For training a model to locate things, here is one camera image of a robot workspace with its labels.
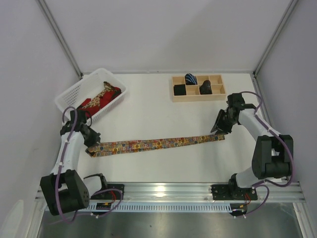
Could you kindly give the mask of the colourful patterned tie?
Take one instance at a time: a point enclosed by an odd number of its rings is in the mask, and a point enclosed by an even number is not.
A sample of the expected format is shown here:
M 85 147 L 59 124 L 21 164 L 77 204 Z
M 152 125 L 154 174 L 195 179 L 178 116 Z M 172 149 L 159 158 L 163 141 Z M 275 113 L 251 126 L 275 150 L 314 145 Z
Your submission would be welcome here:
M 146 152 L 160 149 L 177 148 L 202 144 L 207 142 L 217 142 L 225 139 L 224 135 L 202 135 L 191 137 L 150 139 L 150 140 L 128 140 L 117 142 L 103 142 L 91 146 L 85 152 L 92 158 L 105 157 L 118 154 L 129 154 Z

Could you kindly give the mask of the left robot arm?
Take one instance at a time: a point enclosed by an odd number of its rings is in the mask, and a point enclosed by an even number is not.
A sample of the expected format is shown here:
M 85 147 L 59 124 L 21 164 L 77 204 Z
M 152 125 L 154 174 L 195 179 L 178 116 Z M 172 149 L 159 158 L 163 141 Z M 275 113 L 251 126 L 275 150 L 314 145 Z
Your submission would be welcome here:
M 40 187 L 53 216 L 87 208 L 94 193 L 107 189 L 103 174 L 81 178 L 77 173 L 80 149 L 99 145 L 101 134 L 87 125 L 86 112 L 67 107 L 62 115 L 61 146 L 56 163 Z

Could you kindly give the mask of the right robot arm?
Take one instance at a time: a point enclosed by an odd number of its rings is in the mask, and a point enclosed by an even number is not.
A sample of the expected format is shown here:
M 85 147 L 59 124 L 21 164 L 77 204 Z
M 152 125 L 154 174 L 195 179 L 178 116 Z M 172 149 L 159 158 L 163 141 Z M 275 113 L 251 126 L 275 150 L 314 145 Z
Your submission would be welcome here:
M 230 134 L 234 125 L 242 125 L 256 142 L 251 166 L 243 172 L 233 174 L 227 184 L 212 185 L 214 200 L 257 199 L 256 188 L 268 182 L 286 187 L 294 177 L 293 148 L 290 135 L 273 129 L 258 115 L 259 107 L 247 104 L 243 93 L 227 97 L 226 110 L 220 110 L 211 134 L 216 138 Z

